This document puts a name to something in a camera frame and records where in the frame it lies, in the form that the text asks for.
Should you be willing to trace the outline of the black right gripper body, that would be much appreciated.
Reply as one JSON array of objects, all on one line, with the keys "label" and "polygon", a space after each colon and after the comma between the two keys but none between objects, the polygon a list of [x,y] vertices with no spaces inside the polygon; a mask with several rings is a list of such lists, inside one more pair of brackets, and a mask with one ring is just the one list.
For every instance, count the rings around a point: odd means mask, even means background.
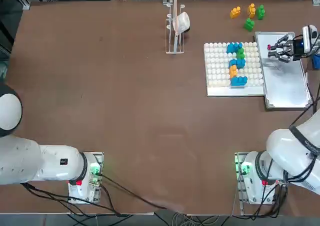
[{"label": "black right gripper body", "polygon": [[289,40],[288,43],[290,46],[287,55],[290,56],[292,61],[299,60],[305,54],[303,38]]}]

